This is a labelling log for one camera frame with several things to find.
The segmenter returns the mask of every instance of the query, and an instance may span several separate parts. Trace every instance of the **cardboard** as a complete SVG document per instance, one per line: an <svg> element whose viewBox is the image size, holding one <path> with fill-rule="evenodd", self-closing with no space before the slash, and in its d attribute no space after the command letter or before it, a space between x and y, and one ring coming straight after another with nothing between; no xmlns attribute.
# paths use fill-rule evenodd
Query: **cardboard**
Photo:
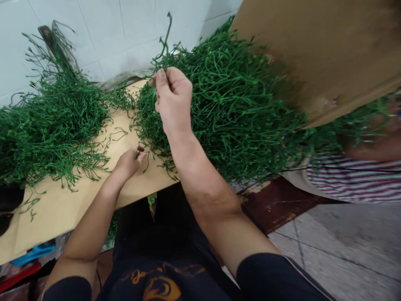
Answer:
<svg viewBox="0 0 401 301"><path fill-rule="evenodd" d="M288 64L307 127L401 86L401 2L244 0L231 29Z"/></svg>
<svg viewBox="0 0 401 301"><path fill-rule="evenodd" d="M129 86L128 90L134 94L143 87L145 82L145 80L137 82ZM112 117L114 124L108 124L107 133L101 134L96 140L102 141L105 137L108 138L110 133L119 131L114 130L116 127L123 128L128 132L128 135L110 143L107 156L111 159L106 165L110 170L115 167L119 157L127 149L139 143L135 131L129 131L130 119L126 112L117 111ZM125 184L118 198L116 209L176 183L167 175L164 168L157 167L159 164L162 164L162 160L156 156L153 160L150 153L149 168L145 173L139 171ZM146 166L147 160L143 162L142 170ZM28 249L35 245L74 229L109 175L105 171L96 173L101 177L101 180L95 182L83 177L74 187L78 192L71 192L68 188L62 189L61 181L54 182L50 177L46 177L35 186L38 193L46 191L46 194L37 195L32 189L27 188L24 201L29 198L32 192L32 198L41 199L32 208L36 215L31 221L30 212L15 214L9 229L0 237L0 264L24 255Z"/></svg>

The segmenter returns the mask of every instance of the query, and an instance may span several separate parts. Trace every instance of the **red and white striped shirt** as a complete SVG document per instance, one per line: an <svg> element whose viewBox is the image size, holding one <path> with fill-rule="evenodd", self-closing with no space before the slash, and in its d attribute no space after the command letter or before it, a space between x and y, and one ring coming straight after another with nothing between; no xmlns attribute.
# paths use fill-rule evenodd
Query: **red and white striped shirt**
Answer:
<svg viewBox="0 0 401 301"><path fill-rule="evenodd" d="M320 167L307 169L309 180L333 199L352 203L401 202L401 161L357 161L344 156L321 156L317 165Z"/></svg>

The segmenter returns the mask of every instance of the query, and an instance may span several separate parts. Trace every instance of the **tile floor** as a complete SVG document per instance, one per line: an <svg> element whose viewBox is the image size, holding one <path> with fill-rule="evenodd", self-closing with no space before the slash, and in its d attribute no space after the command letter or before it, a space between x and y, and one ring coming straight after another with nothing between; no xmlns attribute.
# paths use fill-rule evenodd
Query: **tile floor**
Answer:
<svg viewBox="0 0 401 301"><path fill-rule="evenodd" d="M401 300L401 204L319 205L269 238L339 301Z"/></svg>

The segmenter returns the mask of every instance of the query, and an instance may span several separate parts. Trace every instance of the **green wire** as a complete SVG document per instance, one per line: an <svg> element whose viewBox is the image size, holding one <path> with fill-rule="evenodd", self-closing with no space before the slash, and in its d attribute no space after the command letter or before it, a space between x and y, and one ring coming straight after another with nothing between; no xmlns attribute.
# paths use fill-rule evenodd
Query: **green wire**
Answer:
<svg viewBox="0 0 401 301"><path fill-rule="evenodd" d="M339 135L358 143L367 133L366 122L384 112L386 100L380 99L328 125L303 130L307 116L292 105L292 85L283 73L285 68L258 54L252 42L238 40L236 31L230 32L233 18L192 51L179 43L165 53L167 38L160 38L162 53L152 61L155 72L174 66L192 82L192 130L227 181L263 179L296 166L307 155L315 158L318 152L341 152ZM135 104L131 127L176 179L155 102L155 88L147 83Z"/></svg>
<svg viewBox="0 0 401 301"><path fill-rule="evenodd" d="M83 175L93 181L96 171L108 171L106 149L113 140L127 132L121 128L109 135L101 150L95 142L99 133L117 109L129 115L134 99L122 84L109 94L95 87L78 70L71 67L71 45L54 22L54 48L50 56L34 38L28 38L27 60L35 65L38 76L30 86L35 93L13 95L10 106L0 108L0 185L10 183L33 187L45 176L61 180L61 185L73 190Z"/></svg>

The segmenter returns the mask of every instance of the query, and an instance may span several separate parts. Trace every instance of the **sleeve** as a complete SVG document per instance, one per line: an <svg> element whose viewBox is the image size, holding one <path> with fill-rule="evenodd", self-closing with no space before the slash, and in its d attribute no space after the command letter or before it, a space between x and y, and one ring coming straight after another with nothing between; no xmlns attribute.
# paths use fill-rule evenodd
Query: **sleeve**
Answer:
<svg viewBox="0 0 401 301"><path fill-rule="evenodd" d="M88 301L92 288L85 278L73 276L56 282L43 295L43 301Z"/></svg>
<svg viewBox="0 0 401 301"><path fill-rule="evenodd" d="M245 258L238 267L237 282L246 300L335 300L292 259L278 254Z"/></svg>

